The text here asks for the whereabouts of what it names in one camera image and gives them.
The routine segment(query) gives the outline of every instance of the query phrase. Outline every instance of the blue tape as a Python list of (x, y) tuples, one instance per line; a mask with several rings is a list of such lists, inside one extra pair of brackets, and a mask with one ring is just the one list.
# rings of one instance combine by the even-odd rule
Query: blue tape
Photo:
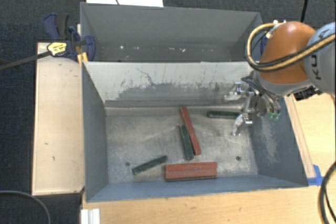
[(320, 168), (318, 165), (313, 164), (316, 177), (307, 178), (309, 186), (321, 186), (323, 176), (321, 176)]

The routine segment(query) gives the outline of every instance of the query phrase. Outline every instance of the gray carpet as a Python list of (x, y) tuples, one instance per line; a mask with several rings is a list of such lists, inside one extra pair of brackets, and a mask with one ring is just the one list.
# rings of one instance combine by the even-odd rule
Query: gray carpet
[[(8, 61), (31, 56), (36, 42), (48, 39), (42, 19), (49, 13), (69, 13), (79, 22), (84, 0), (0, 0), (0, 58)], [(163, 0), (165, 6), (260, 12), (263, 21), (301, 17), (304, 0)], [(335, 21), (333, 0), (310, 0), (306, 23), (318, 28)], [(30, 191), (34, 129), (34, 63), (0, 71), (0, 190)], [(53, 223), (78, 223), (79, 196), (50, 196), (44, 201)], [(1, 223), (46, 223), (30, 200), (0, 196)]]

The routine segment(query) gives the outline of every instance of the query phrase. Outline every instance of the red wooden block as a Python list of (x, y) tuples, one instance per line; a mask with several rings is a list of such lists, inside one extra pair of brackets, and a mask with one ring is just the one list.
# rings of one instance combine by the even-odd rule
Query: red wooden block
[(191, 141), (191, 144), (193, 146), (194, 155), (199, 155), (199, 154), (201, 154), (201, 147), (199, 146), (199, 143), (198, 143), (198, 140), (197, 140), (194, 128), (193, 128), (193, 124), (192, 124), (191, 119), (189, 117), (188, 110), (185, 106), (180, 107), (180, 114), (181, 114), (183, 124), (188, 129), (189, 136), (190, 136), (190, 141)]
[(216, 176), (216, 162), (169, 164), (164, 167), (166, 181), (210, 179)]

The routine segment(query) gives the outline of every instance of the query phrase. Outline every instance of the wooden table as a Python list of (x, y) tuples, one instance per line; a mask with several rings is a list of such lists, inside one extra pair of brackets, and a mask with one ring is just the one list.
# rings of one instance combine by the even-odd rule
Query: wooden table
[[(324, 175), (335, 160), (335, 106), (323, 94), (293, 101), (312, 162)], [(194, 197), (83, 203), (84, 209), (100, 208), (101, 224), (151, 223), (320, 223), (319, 187), (251, 191)], [(328, 184), (336, 209), (336, 177)]]

